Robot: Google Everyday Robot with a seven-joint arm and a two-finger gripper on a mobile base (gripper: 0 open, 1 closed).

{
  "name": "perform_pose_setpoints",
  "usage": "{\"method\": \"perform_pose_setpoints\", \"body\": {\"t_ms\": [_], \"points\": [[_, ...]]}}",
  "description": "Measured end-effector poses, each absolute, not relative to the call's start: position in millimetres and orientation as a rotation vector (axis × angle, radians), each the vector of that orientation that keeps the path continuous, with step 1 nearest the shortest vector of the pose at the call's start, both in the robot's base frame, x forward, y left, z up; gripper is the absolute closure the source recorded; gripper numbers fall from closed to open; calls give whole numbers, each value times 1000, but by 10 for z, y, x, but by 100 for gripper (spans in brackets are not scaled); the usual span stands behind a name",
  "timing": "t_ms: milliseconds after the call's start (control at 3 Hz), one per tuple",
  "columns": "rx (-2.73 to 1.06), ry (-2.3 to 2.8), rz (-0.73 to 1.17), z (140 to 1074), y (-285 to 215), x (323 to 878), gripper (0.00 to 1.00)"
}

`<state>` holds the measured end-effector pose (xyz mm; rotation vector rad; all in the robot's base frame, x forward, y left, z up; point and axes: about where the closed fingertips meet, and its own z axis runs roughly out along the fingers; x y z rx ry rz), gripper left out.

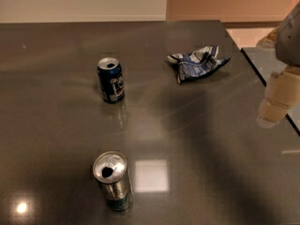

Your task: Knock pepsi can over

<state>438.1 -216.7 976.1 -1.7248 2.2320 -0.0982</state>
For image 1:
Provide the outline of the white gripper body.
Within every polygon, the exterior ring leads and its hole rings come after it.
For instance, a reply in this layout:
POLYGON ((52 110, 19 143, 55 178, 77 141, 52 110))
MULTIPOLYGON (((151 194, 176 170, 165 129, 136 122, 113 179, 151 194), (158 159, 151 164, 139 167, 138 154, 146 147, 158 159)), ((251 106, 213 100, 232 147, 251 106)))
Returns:
POLYGON ((284 69, 286 74, 292 74, 294 76, 300 76, 300 67, 296 66, 286 66, 284 69))

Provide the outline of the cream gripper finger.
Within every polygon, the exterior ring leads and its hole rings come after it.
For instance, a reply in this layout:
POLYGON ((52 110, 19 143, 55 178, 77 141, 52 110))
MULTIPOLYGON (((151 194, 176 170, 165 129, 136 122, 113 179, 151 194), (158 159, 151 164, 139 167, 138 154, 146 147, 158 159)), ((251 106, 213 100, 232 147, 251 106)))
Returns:
POLYGON ((272 128, 300 100, 300 78, 290 72, 272 72, 258 110, 257 124, 272 128))

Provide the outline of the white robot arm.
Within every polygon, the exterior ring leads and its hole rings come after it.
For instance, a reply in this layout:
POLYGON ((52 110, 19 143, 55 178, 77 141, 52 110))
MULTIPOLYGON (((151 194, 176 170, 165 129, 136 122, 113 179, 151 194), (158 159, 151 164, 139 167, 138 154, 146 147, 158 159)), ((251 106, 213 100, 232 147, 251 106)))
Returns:
POLYGON ((300 2, 279 26, 275 54, 287 66, 268 79, 257 117, 262 128, 278 124, 300 100, 300 2))

